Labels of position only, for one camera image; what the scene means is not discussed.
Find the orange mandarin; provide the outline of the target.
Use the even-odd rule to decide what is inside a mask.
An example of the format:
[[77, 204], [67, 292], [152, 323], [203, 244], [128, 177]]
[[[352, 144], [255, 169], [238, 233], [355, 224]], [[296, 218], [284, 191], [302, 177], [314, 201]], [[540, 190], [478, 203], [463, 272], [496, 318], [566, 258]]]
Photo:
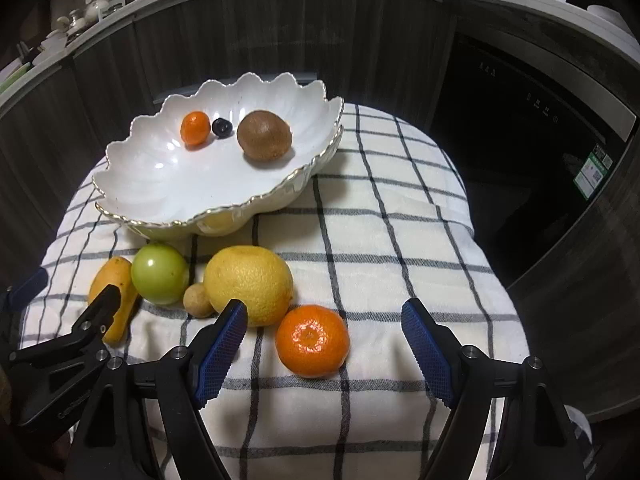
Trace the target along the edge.
[[303, 378], [336, 373], [350, 349], [344, 320], [336, 312], [316, 304], [304, 304], [288, 312], [274, 341], [281, 363]]

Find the brown kiwi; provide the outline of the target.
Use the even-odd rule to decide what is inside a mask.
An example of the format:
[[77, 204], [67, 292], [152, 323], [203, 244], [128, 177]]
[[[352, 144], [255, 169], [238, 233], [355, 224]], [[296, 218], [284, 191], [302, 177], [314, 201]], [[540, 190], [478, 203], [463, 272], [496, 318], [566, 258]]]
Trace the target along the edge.
[[254, 110], [238, 125], [236, 140], [249, 159], [272, 162], [288, 152], [293, 133], [290, 126], [277, 114], [268, 110]]

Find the white teapot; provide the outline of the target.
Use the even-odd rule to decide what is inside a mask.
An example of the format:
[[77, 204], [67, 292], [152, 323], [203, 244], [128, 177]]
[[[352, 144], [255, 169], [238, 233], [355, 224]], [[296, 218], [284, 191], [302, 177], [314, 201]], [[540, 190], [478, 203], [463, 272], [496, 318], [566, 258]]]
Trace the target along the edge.
[[89, 3], [85, 10], [85, 20], [88, 24], [94, 24], [106, 17], [106, 12], [110, 4], [107, 0], [94, 0]]

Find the dark plum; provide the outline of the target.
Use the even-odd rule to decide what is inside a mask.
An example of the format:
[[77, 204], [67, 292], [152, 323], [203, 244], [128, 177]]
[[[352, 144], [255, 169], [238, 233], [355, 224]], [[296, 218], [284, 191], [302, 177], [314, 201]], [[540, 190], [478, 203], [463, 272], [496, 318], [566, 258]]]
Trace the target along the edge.
[[227, 139], [233, 134], [233, 125], [228, 119], [218, 117], [212, 122], [212, 133], [219, 139]]

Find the yellow mango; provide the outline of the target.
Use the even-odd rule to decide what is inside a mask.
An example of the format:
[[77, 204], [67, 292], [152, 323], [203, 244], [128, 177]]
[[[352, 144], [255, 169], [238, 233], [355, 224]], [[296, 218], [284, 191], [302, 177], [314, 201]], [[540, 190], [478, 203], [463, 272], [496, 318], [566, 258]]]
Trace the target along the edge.
[[124, 342], [130, 318], [134, 315], [134, 306], [139, 298], [132, 281], [131, 269], [132, 264], [129, 260], [122, 257], [111, 258], [94, 277], [88, 293], [87, 301], [93, 302], [107, 285], [115, 285], [119, 289], [119, 307], [114, 314], [111, 327], [103, 336], [104, 344], [112, 348], [117, 348]]

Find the tan longan near apple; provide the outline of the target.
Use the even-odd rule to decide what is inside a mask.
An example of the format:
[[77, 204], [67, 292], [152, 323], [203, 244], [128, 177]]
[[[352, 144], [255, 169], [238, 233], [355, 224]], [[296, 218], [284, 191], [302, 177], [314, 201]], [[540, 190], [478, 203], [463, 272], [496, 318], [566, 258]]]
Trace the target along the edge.
[[183, 309], [194, 318], [209, 318], [215, 312], [203, 283], [190, 285], [183, 294]]

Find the white scalloped ceramic bowl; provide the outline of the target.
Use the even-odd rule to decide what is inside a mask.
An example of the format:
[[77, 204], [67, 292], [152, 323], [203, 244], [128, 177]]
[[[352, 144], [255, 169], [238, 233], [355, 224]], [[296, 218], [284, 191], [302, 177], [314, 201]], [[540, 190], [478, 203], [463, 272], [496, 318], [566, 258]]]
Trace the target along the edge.
[[[292, 131], [290, 149], [274, 162], [249, 159], [234, 136], [209, 136], [197, 148], [180, 138], [190, 112], [238, 126], [254, 110], [276, 114]], [[329, 99], [321, 80], [300, 84], [291, 73], [206, 80], [190, 96], [168, 96], [156, 114], [134, 118], [126, 139], [107, 145], [106, 165], [92, 175], [96, 208], [150, 240], [228, 235], [303, 193], [341, 143], [343, 112], [343, 98]]]

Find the white black checked cloth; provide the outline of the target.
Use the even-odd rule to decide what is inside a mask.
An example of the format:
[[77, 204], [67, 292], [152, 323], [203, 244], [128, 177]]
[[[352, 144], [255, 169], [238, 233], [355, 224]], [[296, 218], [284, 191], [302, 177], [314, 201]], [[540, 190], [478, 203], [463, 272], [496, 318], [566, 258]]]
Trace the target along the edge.
[[448, 408], [427, 387], [401, 329], [418, 298], [438, 324], [498, 360], [528, 345], [514, 305], [477, 245], [457, 168], [427, 133], [349, 104], [333, 158], [281, 210], [228, 236], [177, 243], [196, 278], [224, 248], [256, 245], [290, 268], [296, 304], [343, 318], [350, 351], [326, 378], [279, 360], [273, 328], [252, 328], [203, 411], [235, 479], [416, 479]]

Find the green apple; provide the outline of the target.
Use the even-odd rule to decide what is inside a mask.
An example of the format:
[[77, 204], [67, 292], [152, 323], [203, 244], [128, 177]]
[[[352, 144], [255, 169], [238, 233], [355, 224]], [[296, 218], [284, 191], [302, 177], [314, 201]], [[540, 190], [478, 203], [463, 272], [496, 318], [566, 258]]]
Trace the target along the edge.
[[151, 304], [170, 306], [189, 286], [189, 265], [170, 245], [150, 243], [134, 256], [131, 279], [139, 295]]

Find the green energy label sticker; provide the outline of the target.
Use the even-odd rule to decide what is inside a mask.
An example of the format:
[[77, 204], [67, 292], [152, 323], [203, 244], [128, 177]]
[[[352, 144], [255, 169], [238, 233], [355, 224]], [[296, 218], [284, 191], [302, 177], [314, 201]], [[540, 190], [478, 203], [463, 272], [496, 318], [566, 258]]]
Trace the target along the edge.
[[614, 160], [600, 144], [591, 150], [574, 177], [574, 183], [585, 200], [590, 200], [591, 196], [597, 192], [613, 165]]

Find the small orange kumquat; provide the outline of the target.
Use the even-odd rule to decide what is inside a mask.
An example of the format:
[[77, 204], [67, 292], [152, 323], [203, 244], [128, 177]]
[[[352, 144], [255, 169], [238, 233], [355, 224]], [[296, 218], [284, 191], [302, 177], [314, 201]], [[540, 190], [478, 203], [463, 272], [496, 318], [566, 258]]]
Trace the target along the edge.
[[209, 117], [201, 110], [194, 110], [183, 117], [180, 125], [181, 140], [189, 148], [203, 144], [210, 133]]

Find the white plate on counter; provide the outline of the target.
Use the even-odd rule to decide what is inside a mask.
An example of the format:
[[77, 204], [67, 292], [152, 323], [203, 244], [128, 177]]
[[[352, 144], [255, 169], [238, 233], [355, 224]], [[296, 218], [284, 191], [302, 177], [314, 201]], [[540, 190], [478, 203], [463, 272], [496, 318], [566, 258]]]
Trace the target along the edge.
[[598, 6], [597, 4], [592, 4], [591, 6], [588, 6], [587, 11], [590, 14], [595, 15], [598, 18], [602, 18], [602, 20], [605, 20], [608, 23], [611, 23], [617, 28], [623, 30], [628, 35], [634, 34], [631, 31], [629, 25], [626, 23], [626, 21], [622, 17], [622, 14], [618, 13], [613, 9], [608, 8], [607, 6]]

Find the large yellow lemon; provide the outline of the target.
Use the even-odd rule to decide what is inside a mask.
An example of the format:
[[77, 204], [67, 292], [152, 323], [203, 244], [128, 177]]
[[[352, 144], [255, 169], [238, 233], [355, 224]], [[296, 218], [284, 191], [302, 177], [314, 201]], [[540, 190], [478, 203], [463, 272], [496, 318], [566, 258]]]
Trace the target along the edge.
[[221, 313], [231, 300], [240, 300], [247, 310], [248, 325], [253, 327], [279, 323], [294, 296], [288, 265], [259, 246], [221, 249], [207, 263], [203, 285], [216, 312]]

